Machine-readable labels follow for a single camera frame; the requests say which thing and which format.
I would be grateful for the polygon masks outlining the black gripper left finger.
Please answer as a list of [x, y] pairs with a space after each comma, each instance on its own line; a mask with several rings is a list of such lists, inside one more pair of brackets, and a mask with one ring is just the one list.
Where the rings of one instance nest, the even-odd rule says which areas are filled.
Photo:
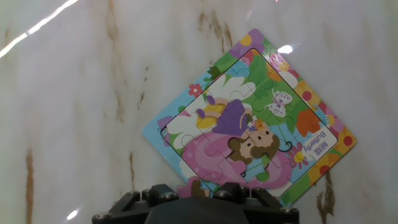
[[153, 185], [142, 192], [129, 191], [108, 211], [93, 215], [92, 224], [144, 223], [153, 208], [179, 198], [178, 193], [166, 184]]

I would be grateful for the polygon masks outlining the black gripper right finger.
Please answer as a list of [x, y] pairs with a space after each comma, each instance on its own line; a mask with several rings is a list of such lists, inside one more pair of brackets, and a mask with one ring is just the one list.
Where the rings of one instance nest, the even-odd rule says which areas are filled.
[[213, 198], [236, 205], [248, 223], [299, 224], [299, 210], [283, 206], [266, 189], [227, 182], [213, 193]]

